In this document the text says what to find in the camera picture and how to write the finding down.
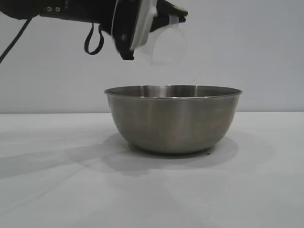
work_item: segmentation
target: bowl rim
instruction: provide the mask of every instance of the bowl rim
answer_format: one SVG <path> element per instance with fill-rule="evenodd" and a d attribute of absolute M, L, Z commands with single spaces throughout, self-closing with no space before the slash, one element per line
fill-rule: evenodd
<path fill-rule="evenodd" d="M 113 89 L 120 89 L 120 88 L 130 88 L 130 87 L 167 87 L 167 86 L 189 86 L 189 87 L 207 87 L 207 88 L 220 88 L 220 89 L 232 89 L 235 90 L 233 94 L 227 95 L 219 95 L 219 96 L 196 96 L 196 97 L 147 97 L 147 96 L 131 96 L 131 95 L 120 95 L 111 93 L 110 90 Z M 106 89 L 104 91 L 106 95 L 115 96 L 115 97 L 124 97 L 124 98 L 132 98 L 132 99 L 150 99 L 150 100 L 195 100 L 195 99 L 216 99 L 216 98 L 223 98 L 223 97 L 233 97 L 233 96 L 240 96 L 243 91 L 240 89 L 232 88 L 232 87 L 224 87 L 224 86 L 211 86 L 211 85 L 129 85 L 129 86 L 119 86 Z"/>

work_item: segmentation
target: stainless steel bowl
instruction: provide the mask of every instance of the stainless steel bowl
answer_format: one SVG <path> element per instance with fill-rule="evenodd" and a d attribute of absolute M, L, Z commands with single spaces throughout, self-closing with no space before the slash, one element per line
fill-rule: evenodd
<path fill-rule="evenodd" d="M 105 91 L 120 134 L 153 152 L 190 153 L 218 143 L 242 91 L 193 85 L 128 86 Z"/>

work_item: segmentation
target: black strap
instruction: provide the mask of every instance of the black strap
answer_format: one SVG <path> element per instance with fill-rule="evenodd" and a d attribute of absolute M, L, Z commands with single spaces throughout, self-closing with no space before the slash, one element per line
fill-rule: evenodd
<path fill-rule="evenodd" d="M 88 53 L 89 55 L 96 55 L 98 54 L 101 49 L 103 48 L 104 46 L 104 41 L 105 41 L 105 38 L 104 36 L 101 34 L 101 26 L 99 26 L 98 28 L 98 32 L 100 34 L 100 42 L 99 42 L 99 45 L 97 46 L 96 50 L 95 51 L 92 51 L 90 52 L 89 51 L 89 45 L 90 45 L 90 42 L 91 42 L 91 39 L 92 39 L 92 36 L 93 36 L 93 33 L 94 33 L 94 23 L 92 23 L 92 28 L 91 28 L 91 31 L 89 32 L 89 35 L 87 35 L 87 38 L 85 39 L 85 52 Z"/>
<path fill-rule="evenodd" d="M 20 37 L 22 36 L 23 32 L 25 31 L 25 29 L 27 28 L 27 26 L 29 25 L 29 23 L 31 22 L 31 20 L 32 20 L 32 18 L 28 19 L 24 23 L 24 25 L 22 26 L 21 30 L 17 34 L 17 36 L 13 39 L 13 41 L 11 42 L 11 44 L 2 53 L 2 55 L 0 56 L 0 64 L 2 63 L 2 61 L 4 60 L 4 58 L 6 57 L 6 55 L 10 52 L 10 50 L 14 47 L 14 45 L 17 43 L 17 41 L 20 39 Z"/>

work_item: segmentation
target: white table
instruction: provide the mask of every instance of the white table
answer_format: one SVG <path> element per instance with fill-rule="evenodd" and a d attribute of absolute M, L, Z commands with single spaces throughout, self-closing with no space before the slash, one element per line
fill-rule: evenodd
<path fill-rule="evenodd" d="M 140 153 L 110 114 L 0 115 L 0 228 L 304 227 L 304 113 L 238 113 L 210 152 Z"/>

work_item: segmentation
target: screw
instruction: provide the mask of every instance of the screw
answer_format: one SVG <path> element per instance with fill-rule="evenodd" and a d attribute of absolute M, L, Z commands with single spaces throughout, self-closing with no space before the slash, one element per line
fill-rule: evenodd
<path fill-rule="evenodd" d="M 125 41 L 127 39 L 127 34 L 122 34 L 121 39 Z"/>

